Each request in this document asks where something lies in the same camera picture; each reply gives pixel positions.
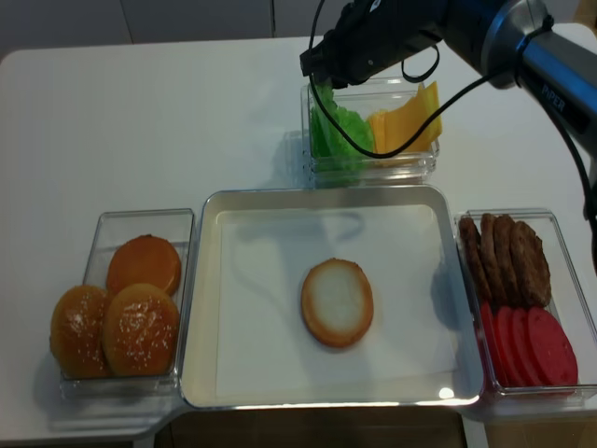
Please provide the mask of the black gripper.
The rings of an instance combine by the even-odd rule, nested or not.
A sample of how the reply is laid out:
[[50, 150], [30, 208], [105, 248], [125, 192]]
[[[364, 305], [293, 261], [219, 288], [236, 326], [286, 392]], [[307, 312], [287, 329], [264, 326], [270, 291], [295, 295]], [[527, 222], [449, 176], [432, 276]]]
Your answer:
[[442, 40], [448, 1], [353, 1], [299, 57], [302, 75], [333, 89], [359, 85]]

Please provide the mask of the blue silver robot arm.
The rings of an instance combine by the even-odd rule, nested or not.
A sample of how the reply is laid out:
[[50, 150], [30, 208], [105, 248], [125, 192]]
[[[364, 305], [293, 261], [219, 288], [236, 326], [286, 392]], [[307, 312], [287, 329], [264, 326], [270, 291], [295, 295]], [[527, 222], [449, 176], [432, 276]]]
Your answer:
[[596, 55], [557, 34], [541, 1], [353, 1], [300, 67], [343, 89], [439, 42], [497, 89], [527, 90], [596, 155]]

